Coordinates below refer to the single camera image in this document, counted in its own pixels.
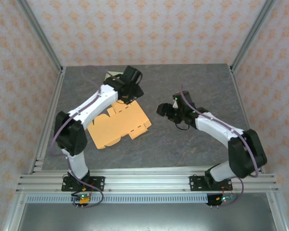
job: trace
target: gray marble surface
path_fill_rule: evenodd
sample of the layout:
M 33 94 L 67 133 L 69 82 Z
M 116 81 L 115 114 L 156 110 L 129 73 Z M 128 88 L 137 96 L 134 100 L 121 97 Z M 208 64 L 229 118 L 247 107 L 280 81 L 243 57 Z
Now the gray marble surface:
M 243 112 L 226 64 L 135 65 L 143 73 L 140 84 L 144 96 L 137 102 L 152 126 L 132 140 L 125 136 L 111 147 L 96 149 L 88 131 L 85 159 L 88 168 L 134 168 L 215 165 L 228 159 L 228 150 L 204 132 L 190 128 L 179 130 L 166 117 L 156 114 L 160 103 L 172 103 L 172 95 L 183 83 L 196 107 L 204 107 L 232 126 L 246 129 Z M 97 90 L 89 82 L 101 85 L 105 71 L 101 68 L 68 67 L 56 109 L 68 112 L 79 106 Z M 108 71 L 124 71 L 125 66 L 105 66 Z M 67 169 L 63 157 L 49 155 L 43 170 Z

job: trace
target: metal bracket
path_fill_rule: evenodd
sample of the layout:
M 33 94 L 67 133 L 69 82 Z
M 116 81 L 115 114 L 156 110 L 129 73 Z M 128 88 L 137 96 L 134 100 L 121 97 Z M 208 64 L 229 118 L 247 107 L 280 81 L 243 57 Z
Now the metal bracket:
M 191 191 L 230 191 L 233 190 L 232 182 L 230 179 L 223 180 L 221 182 L 216 182 L 210 188 L 208 184 L 205 182 L 204 176 L 196 176 L 193 175 L 189 177 L 189 186 Z
M 98 188 L 102 192 L 104 191 L 105 177 L 90 176 L 88 182 L 89 182 L 89 184 Z M 72 180 L 72 178 L 70 176 L 65 176 L 65 177 L 63 177 L 61 191 L 63 191 L 63 192 L 79 192 L 79 191 L 82 191 L 82 185 L 79 186 L 79 184 L 75 184 L 75 180 Z M 86 190 L 84 190 L 84 192 L 86 192 L 86 191 L 96 191 L 96 190 L 94 190 L 94 189 L 92 190 L 92 189 L 87 187 Z

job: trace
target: orange floral pattern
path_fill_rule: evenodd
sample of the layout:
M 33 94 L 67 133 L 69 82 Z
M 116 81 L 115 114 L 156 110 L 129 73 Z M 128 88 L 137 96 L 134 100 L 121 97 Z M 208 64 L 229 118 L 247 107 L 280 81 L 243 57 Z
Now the orange floral pattern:
M 28 2 L 62 65 L 231 64 L 265 0 Z
M 265 169 L 277 174 L 289 205 L 289 0 L 274 6 L 236 79 L 268 157 Z
M 27 173 L 34 158 L 56 77 L 16 1 L 1 0 L 0 230 L 20 174 Z

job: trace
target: white wall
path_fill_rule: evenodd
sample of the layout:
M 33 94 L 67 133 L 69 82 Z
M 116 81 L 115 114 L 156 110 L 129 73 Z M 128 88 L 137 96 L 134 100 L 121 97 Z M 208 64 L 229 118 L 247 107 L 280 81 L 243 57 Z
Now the white wall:
M 289 0 L 277 0 L 236 74 L 250 125 L 268 158 L 289 216 Z
M 265 0 L 29 0 L 62 65 L 231 64 Z
M 0 230 L 27 173 L 57 72 L 15 0 L 0 0 Z

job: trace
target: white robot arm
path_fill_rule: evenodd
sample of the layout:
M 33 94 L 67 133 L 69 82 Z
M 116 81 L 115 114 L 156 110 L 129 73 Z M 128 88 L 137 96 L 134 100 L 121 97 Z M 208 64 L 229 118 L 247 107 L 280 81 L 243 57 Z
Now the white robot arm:
M 195 108 L 189 93 L 183 91 L 183 95 L 185 100 Z M 202 114 L 199 115 L 185 103 L 180 93 L 174 94 L 172 97 L 173 104 L 162 103 L 158 106 L 157 113 L 160 116 L 167 116 L 168 119 L 175 124 L 180 124 L 184 121 L 189 126 L 208 133 L 228 148 L 229 161 L 218 164 L 205 172 L 205 180 L 209 188 L 211 188 L 213 184 L 225 179 L 231 179 L 233 177 L 244 178 L 255 171 L 252 159 L 247 153 L 247 148 L 241 139 L 239 139 L 238 135 L 241 135 L 241 137 L 245 139 L 252 150 L 257 166 L 261 167 L 266 164 L 267 159 L 265 153 L 259 137 L 254 130 L 249 129 L 244 131 L 228 125 L 217 119 L 204 108 L 197 108 Z
M 84 111 L 74 117 L 74 120 L 81 122 L 81 125 L 85 130 L 87 129 L 88 125 L 94 120 L 94 118 L 96 118 L 104 109 L 106 109 L 108 106 L 118 100 L 118 92 L 115 91 L 114 88 L 110 85 L 103 84 L 101 86 L 100 95 L 98 95 L 98 92 L 96 92 L 82 105 L 69 111 L 68 114 L 73 115 L 74 113 L 77 113 L 81 108 L 84 108 L 96 97 L 98 97 L 98 99 L 92 105 L 90 105 L 88 108 L 86 108 Z M 83 153 L 84 151 L 80 152 L 78 155 L 73 156 L 71 156 L 70 152 L 65 148 L 62 148 L 62 152 L 69 159 L 71 167 L 69 172 L 71 172 L 72 170 L 76 177 L 82 179 L 88 173 L 88 168 L 86 166 Z
M 84 159 L 84 149 L 87 145 L 85 130 L 94 118 L 115 101 L 122 100 L 125 104 L 129 104 L 141 97 L 144 94 L 138 85 L 141 78 L 142 73 L 140 71 L 127 66 L 122 75 L 107 78 L 100 89 L 82 105 L 68 113 L 59 112 L 57 114 L 55 134 L 68 119 L 75 115 L 56 139 L 58 146 L 68 158 L 70 165 L 68 177 L 73 178 L 71 174 L 73 172 L 78 179 L 88 183 L 90 173 Z M 81 187 L 81 184 L 76 180 L 74 183 Z

